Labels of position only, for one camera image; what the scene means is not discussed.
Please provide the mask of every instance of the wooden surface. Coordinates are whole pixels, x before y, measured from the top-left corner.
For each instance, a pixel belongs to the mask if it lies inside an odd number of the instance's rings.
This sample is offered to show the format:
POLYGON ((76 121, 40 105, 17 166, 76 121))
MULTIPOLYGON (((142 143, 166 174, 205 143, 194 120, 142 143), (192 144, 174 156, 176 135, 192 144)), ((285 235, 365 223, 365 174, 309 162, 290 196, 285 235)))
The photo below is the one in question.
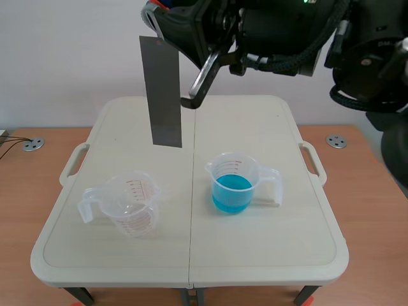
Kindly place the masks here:
MULTIPOLYGON (((0 306, 65 306, 76 300, 44 285, 32 273, 30 254, 61 191, 59 175, 90 129, 20 129, 14 136, 44 137, 45 146, 0 160, 0 306)), ((314 294, 312 306, 405 305, 408 293, 408 201, 369 151, 354 126, 303 126, 328 174, 324 187, 347 240, 350 263, 334 284, 314 294), (347 139, 329 147, 328 134, 347 139)), ((10 146, 0 147, 0 155, 10 146)), ((206 306, 293 305, 299 287, 212 288, 206 306)), ((172 289, 92 289, 95 305, 181 306, 172 289)))

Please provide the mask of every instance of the plastic measuring cup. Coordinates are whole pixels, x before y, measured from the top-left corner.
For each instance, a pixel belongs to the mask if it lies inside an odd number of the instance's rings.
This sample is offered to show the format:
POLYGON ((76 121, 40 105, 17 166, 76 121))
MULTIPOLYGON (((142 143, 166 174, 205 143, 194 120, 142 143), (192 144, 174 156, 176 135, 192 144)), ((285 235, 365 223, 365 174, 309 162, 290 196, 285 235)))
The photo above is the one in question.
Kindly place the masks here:
POLYGON ((123 234, 139 237, 157 224, 156 200, 160 194, 160 188, 148 174, 132 171, 113 177, 100 187, 86 189, 78 209, 88 223, 93 220, 92 206, 97 205, 123 234))
POLYGON ((283 185, 279 171, 262 167, 255 159, 239 153, 223 153, 204 167, 212 179, 212 199, 216 207, 237 213, 248 207, 254 189, 262 181, 274 184, 273 200, 282 204, 283 185))

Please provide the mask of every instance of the white wall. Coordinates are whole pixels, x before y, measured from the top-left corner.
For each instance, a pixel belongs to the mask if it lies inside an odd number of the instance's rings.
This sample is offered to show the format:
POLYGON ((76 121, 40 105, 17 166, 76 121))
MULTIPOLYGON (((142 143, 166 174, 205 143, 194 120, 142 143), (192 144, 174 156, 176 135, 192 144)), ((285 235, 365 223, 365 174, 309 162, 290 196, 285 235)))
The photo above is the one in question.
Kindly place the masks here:
MULTIPOLYGON (((91 126, 113 98, 145 95, 139 35, 154 35, 140 9, 146 0, 0 1, 0 126, 91 126)), ((322 53, 313 78, 224 68, 210 94, 273 94, 300 124, 359 124, 379 141, 364 113, 334 103, 322 53)), ((182 92, 198 70, 180 57, 182 92)))

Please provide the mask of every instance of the measuring cup with blue liquid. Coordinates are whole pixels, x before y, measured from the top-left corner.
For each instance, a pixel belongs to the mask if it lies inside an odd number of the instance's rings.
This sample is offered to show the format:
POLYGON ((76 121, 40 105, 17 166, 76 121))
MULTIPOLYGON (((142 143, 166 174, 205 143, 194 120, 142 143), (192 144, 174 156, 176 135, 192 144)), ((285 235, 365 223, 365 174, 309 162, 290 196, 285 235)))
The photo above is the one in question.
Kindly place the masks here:
POLYGON ((279 171, 261 166, 239 153, 223 153, 204 167, 212 179, 212 200, 217 208, 232 214, 251 203, 255 188, 262 182, 273 184, 273 202, 282 204, 283 185, 279 171))

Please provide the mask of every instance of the metal plate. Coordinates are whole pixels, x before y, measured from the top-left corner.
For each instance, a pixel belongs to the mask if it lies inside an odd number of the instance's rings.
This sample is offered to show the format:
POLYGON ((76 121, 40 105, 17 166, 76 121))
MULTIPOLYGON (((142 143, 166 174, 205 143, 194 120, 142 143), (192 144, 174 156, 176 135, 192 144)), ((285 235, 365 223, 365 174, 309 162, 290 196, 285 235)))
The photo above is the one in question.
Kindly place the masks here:
POLYGON ((347 146, 347 141, 340 135, 329 135, 326 137, 326 142, 329 146, 336 149, 343 149, 347 146))
POLYGON ((45 143, 44 138, 41 137, 36 137, 33 138, 31 142, 24 142, 23 143, 23 150, 30 152, 30 151, 35 151, 41 148, 45 143))

